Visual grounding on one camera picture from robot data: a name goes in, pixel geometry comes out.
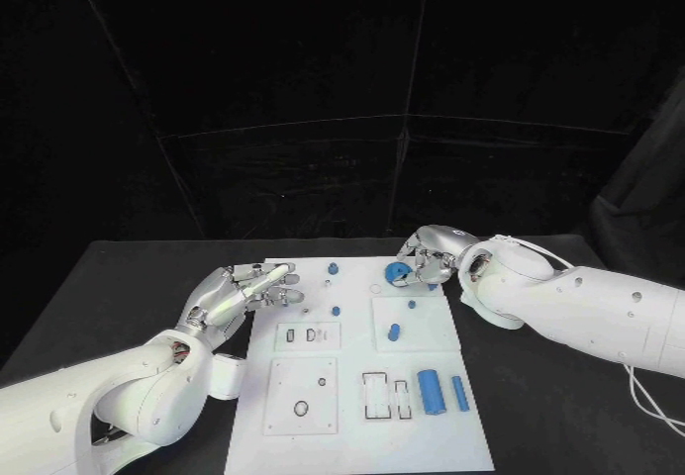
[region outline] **cable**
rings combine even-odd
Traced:
[[[635,367],[634,367],[634,366],[628,366],[628,365],[625,364],[625,365],[623,365],[623,368],[625,368],[625,370],[628,371],[631,395],[632,395],[632,399],[635,400],[635,403],[636,403],[638,407],[639,407],[654,418],[662,419],[662,420],[668,423],[668,426],[678,432],[678,434],[685,437],[685,432],[674,425],[674,424],[678,424],[680,426],[685,426],[685,423],[681,422],[681,421],[677,421],[675,419],[671,419],[671,418],[667,417],[667,415],[664,414],[664,411],[661,410],[661,408],[659,408],[657,402],[654,401],[652,397],[649,396],[649,393],[646,392],[645,387],[642,386],[642,384],[641,384],[639,381],[638,381],[638,378],[635,377]],[[635,384],[638,385],[638,388],[639,388],[639,390],[642,391],[642,394],[644,394],[646,400],[649,401],[649,403],[651,403],[654,409],[657,410],[657,413],[659,413],[659,414],[655,414],[652,411],[649,411],[649,410],[642,406],[642,404],[639,403],[638,397],[636,397],[636,395],[635,395]]]
[[[528,242],[527,240],[520,239],[518,237],[512,237],[512,236],[507,236],[507,237],[502,236],[502,238],[514,240],[520,244],[524,244],[527,247],[530,247],[533,250],[537,250],[541,254],[546,254],[550,257],[554,257],[570,269],[574,267],[574,265],[572,264],[572,262],[569,262],[569,260],[563,259],[554,252],[550,252],[550,250],[547,250],[538,244],[534,244],[533,242]]]

